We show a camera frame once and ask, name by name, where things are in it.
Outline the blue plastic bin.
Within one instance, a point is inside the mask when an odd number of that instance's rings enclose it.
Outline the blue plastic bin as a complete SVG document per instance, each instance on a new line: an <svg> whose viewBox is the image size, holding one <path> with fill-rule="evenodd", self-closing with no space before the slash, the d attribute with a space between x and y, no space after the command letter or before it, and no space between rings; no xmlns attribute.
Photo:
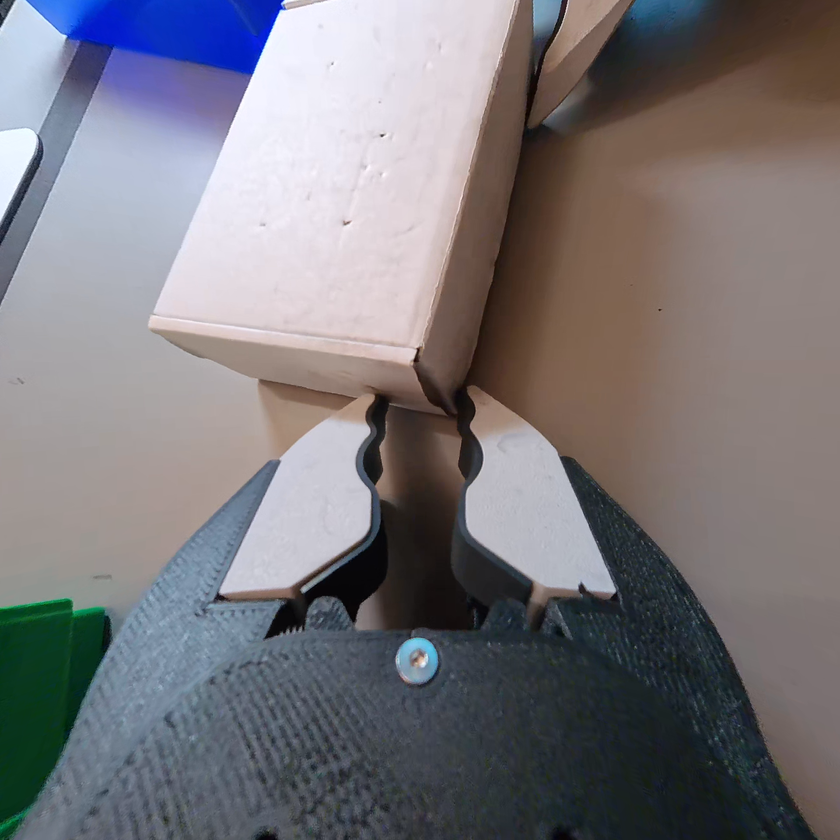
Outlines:
<svg viewBox="0 0 840 840"><path fill-rule="evenodd" d="M254 71L281 1L31 1L69 39Z"/></svg>

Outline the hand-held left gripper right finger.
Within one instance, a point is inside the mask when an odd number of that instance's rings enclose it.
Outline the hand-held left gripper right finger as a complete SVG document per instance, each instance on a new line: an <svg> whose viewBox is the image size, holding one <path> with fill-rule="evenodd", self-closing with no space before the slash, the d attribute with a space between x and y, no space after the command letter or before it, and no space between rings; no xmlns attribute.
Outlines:
<svg viewBox="0 0 840 840"><path fill-rule="evenodd" d="M464 484L451 567L470 600L485 613L515 602L535 626L552 599L615 598L613 576L556 447L475 385L456 404Z"/></svg>

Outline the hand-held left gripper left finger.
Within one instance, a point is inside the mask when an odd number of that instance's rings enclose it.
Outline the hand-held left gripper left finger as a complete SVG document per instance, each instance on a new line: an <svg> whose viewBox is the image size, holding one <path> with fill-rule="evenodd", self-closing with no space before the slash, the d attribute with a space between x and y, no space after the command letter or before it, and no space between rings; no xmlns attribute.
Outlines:
<svg viewBox="0 0 840 840"><path fill-rule="evenodd" d="M384 582L387 543L375 487L387 400L363 395L280 457L218 594L230 602L338 598L358 611Z"/></svg>

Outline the white document stand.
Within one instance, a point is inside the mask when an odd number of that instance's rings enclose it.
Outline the white document stand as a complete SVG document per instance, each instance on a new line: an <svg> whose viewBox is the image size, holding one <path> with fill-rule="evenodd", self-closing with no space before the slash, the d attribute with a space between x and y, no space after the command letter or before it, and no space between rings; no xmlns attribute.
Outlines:
<svg viewBox="0 0 840 840"><path fill-rule="evenodd" d="M35 223L29 198L43 156L44 146L35 130L1 132L1 301L32 235Z"/></svg>

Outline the grey desk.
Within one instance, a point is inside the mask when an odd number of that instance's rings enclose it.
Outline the grey desk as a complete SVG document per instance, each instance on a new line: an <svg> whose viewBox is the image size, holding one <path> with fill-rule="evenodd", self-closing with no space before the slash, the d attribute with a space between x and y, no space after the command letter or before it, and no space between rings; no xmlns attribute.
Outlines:
<svg viewBox="0 0 840 840"><path fill-rule="evenodd" d="M808 823L838 838L838 2L636 2L521 149L470 380L686 577ZM16 2L2 130L2 605L117 627L346 400L148 330L247 77L78 45Z"/></svg>

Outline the green plastic bin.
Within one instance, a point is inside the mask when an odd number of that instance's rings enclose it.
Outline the green plastic bin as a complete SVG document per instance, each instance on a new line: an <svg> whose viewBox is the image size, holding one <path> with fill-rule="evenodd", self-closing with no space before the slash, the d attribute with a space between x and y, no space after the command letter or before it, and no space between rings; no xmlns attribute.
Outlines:
<svg viewBox="0 0 840 840"><path fill-rule="evenodd" d="M110 637L100 606L1 609L1 838L15 834L56 767Z"/></svg>

